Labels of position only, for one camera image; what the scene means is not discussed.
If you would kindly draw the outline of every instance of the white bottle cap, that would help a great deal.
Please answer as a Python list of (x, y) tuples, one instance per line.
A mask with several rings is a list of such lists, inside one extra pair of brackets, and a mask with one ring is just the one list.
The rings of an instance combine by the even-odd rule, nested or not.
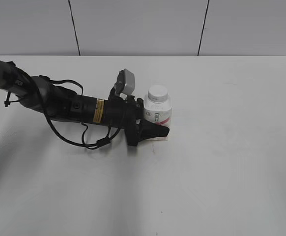
[(168, 90), (162, 85), (153, 85), (148, 90), (148, 98), (153, 102), (164, 102), (167, 100)]

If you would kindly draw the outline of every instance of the black cable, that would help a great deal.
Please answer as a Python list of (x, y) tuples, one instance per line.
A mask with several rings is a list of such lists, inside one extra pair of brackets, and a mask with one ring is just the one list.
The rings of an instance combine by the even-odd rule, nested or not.
[[(44, 103), (43, 98), (42, 98), (42, 96), (41, 96), (41, 93), (40, 93), (40, 91), (39, 91), (39, 88), (38, 88), (37, 84), (35, 83), (35, 81), (33, 80), (33, 78), (32, 78), (30, 75), (28, 75), (25, 71), (21, 70), (20, 68), (16, 67), (16, 69), (17, 69), (24, 77), (26, 77), (26, 78), (30, 81), (30, 83), (33, 85), (33, 87), (34, 87), (34, 89), (35, 89), (35, 91), (36, 91), (36, 93), (37, 93), (39, 103), (40, 103), (40, 105), (41, 105), (41, 108), (43, 109), (43, 113), (44, 113), (44, 116), (45, 116), (45, 118), (46, 118), (46, 121), (47, 121), (48, 125), (50, 126), (50, 128), (52, 129), (52, 131), (53, 131), (61, 140), (65, 141), (66, 143), (69, 143), (69, 144), (71, 144), (71, 145), (74, 145), (74, 146), (85, 147), (85, 148), (87, 148), (87, 149), (95, 150), (95, 149), (98, 149), (98, 148), (100, 148), (100, 147), (102, 147), (102, 146), (104, 146), (104, 145), (106, 145), (106, 144), (109, 144), (109, 143), (111, 142), (111, 140), (112, 140), (114, 137), (116, 137), (117, 134), (120, 132), (120, 130), (121, 130), (121, 128), (122, 128), (122, 124), (123, 124), (124, 118), (125, 118), (125, 108), (124, 108), (124, 107), (123, 107), (122, 118), (121, 118), (121, 120), (120, 120), (119, 126), (118, 126), (116, 132), (115, 132), (111, 137), (109, 137), (109, 134), (110, 134), (110, 131), (111, 131), (111, 125), (109, 125), (109, 127), (108, 127), (109, 130), (108, 130), (108, 133), (107, 133), (107, 135), (106, 135), (105, 138), (100, 139), (100, 140), (97, 140), (97, 142), (96, 142), (96, 143), (93, 143), (93, 144), (86, 144), (86, 143), (85, 143), (85, 133), (86, 133), (86, 131), (88, 130), (88, 125), (86, 125), (85, 123), (81, 122), (81, 124), (82, 124), (83, 126), (86, 126), (86, 129), (84, 130), (84, 132), (83, 132), (83, 134), (82, 134), (82, 143), (80, 144), (80, 143), (76, 143), (76, 142), (74, 142), (74, 141), (71, 141), (71, 140), (69, 140), (69, 139), (66, 139), (65, 137), (63, 137), (63, 136), (56, 130), (56, 128), (54, 127), (53, 123), (51, 122), (51, 119), (50, 119), (50, 117), (49, 117), (49, 115), (48, 115), (47, 108), (46, 108), (46, 106), (45, 106), (45, 103)], [(62, 81), (49, 80), (49, 81), (50, 81), (50, 83), (52, 83), (52, 84), (73, 83), (73, 84), (75, 84), (75, 85), (77, 85), (77, 86), (79, 86), (79, 87), (81, 88), (82, 94), (83, 94), (83, 91), (84, 91), (84, 90), (83, 90), (83, 86), (80, 85), (80, 84), (79, 84), (78, 82), (76, 82), (76, 81), (73, 81), (73, 80), (62, 80)]]
[(74, 81), (74, 80), (49, 80), (50, 83), (54, 84), (54, 85), (61, 85), (61, 84), (64, 84), (64, 83), (71, 83), (71, 84), (74, 84), (78, 87), (81, 88), (82, 90), (82, 93), (81, 93), (81, 96), (83, 96), (83, 86), (81, 84), (79, 84), (78, 82)]
[[(48, 112), (47, 112), (47, 109), (46, 109), (46, 106), (45, 106), (45, 103), (43, 101), (43, 98), (41, 96), (41, 93), (39, 91), (39, 88), (37, 86), (37, 84), (35, 83), (35, 81), (33, 80), (33, 78), (31, 76), (29, 76), (25, 71), (21, 70), (20, 68), (18, 67), (15, 67), (24, 77), (26, 77), (29, 82), (33, 85), (34, 89), (35, 89), (35, 92), (37, 93), (37, 97), (38, 97), (38, 100), (39, 100), (39, 103), (41, 105), (41, 108), (43, 109), (43, 113), (44, 113), (44, 116), (46, 118), (46, 121), (48, 123), (48, 125), (50, 126), (50, 128), (52, 129), (52, 131), (63, 141), (65, 141), (66, 143), (69, 143), (71, 145), (74, 145), (74, 146), (78, 146), (78, 147), (85, 147), (84, 144), (80, 144), (80, 143), (76, 143), (74, 141), (71, 141), (69, 139), (66, 139), (65, 137), (63, 137), (57, 130), (56, 128), (54, 127), (53, 123), (51, 122), (50, 120), (50, 117), (48, 115)], [(86, 144), (87, 147), (95, 147), (97, 146), (97, 144)]]
[(7, 92), (6, 100), (4, 102), (5, 107), (8, 107), (12, 102), (20, 102), (25, 98), (25, 97), (21, 97), (18, 100), (10, 101), (10, 96), (11, 96), (11, 92), (9, 91), (9, 92)]

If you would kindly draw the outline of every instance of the white table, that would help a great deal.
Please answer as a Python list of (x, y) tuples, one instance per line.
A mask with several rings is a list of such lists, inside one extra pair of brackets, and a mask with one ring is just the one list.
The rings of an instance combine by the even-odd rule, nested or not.
[(0, 236), (286, 236), (286, 57), (0, 59), (99, 98), (127, 68), (135, 96), (164, 84), (173, 101), (170, 141), (89, 151), (0, 90)]

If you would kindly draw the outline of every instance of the bottle label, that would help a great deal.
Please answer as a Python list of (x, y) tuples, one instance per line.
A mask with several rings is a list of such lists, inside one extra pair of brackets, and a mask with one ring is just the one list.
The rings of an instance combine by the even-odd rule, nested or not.
[[(171, 124), (171, 116), (172, 116), (172, 111), (150, 111), (145, 109), (144, 111), (144, 118), (145, 120), (158, 124), (158, 125), (162, 125), (162, 126), (166, 126), (166, 127), (170, 127)], [(152, 138), (150, 140), (162, 140), (162, 141), (166, 141), (168, 140), (168, 137), (157, 137), (157, 138)]]

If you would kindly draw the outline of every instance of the pill bottle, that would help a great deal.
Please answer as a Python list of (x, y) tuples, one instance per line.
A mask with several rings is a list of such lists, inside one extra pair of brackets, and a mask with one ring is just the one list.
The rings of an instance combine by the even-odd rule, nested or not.
[[(168, 90), (162, 85), (153, 85), (144, 97), (144, 118), (152, 123), (170, 127), (172, 118), (172, 102)], [(151, 140), (167, 141), (168, 137)]]

